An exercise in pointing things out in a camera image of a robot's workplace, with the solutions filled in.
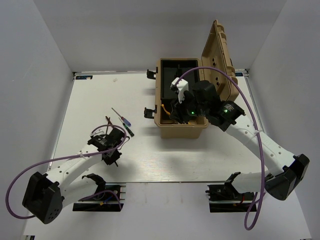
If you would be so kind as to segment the yellow handled small pliers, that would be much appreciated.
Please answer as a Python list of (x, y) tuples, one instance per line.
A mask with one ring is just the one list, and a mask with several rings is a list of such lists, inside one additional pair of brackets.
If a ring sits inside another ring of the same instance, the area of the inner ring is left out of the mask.
[(165, 114), (167, 116), (170, 116), (171, 113), (172, 113), (172, 109), (171, 108), (168, 108), (165, 104), (161, 104), (161, 108), (163, 109), (163, 111), (165, 112)]

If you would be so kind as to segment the black toolbox tray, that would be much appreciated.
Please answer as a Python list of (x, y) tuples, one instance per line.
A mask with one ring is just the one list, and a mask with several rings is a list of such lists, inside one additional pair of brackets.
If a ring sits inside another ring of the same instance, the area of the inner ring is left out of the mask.
[(177, 94), (171, 90), (171, 83), (182, 74), (199, 66), (197, 59), (169, 59), (160, 60), (161, 100), (177, 99)]

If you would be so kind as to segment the tan plastic toolbox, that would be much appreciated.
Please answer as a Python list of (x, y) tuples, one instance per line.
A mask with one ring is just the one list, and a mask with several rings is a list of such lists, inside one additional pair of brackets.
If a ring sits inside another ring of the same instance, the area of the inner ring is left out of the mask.
[(200, 58), (161, 58), (155, 79), (155, 109), (144, 110), (163, 139), (197, 139), (212, 124), (221, 130), (243, 113), (235, 104), (238, 80), (225, 29), (214, 20)]

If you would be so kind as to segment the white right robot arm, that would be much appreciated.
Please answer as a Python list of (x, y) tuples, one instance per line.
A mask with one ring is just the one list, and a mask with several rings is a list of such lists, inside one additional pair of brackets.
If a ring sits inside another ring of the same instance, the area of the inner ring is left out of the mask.
[[(258, 187), (264, 188), (275, 199), (284, 201), (303, 180), (310, 164), (309, 158), (285, 150), (264, 132), (258, 131), (239, 105), (220, 99), (212, 83), (203, 80), (189, 88), (186, 80), (176, 78), (170, 89), (177, 94), (177, 99), (171, 103), (172, 120), (186, 124), (193, 117), (204, 117), (260, 158), (263, 164), (261, 172), (235, 173), (225, 182), (229, 198), (236, 200)], [(259, 181), (257, 185), (253, 184), (255, 178)]]

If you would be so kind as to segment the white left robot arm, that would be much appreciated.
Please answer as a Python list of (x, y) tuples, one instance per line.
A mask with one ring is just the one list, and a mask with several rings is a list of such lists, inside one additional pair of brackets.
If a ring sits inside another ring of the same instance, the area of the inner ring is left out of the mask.
[(28, 182), (22, 205), (43, 224), (55, 220), (62, 209), (79, 200), (105, 196), (106, 181), (90, 167), (104, 162), (113, 164), (120, 158), (118, 148), (126, 133), (113, 128), (109, 134), (92, 136), (79, 151), (79, 156), (41, 174), (34, 173)]

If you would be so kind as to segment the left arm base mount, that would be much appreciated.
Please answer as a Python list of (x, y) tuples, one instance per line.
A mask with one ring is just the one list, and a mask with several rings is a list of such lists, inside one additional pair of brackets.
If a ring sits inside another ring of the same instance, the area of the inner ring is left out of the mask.
[(73, 212), (120, 212), (125, 203), (126, 185), (106, 184), (105, 190), (114, 192), (104, 192), (92, 198), (81, 200), (73, 204)]

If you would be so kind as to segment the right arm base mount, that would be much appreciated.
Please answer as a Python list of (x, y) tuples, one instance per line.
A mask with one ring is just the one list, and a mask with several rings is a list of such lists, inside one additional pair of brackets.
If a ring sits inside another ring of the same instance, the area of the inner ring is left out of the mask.
[(224, 184), (209, 184), (205, 193), (211, 213), (245, 213), (255, 195), (253, 192), (235, 193)]

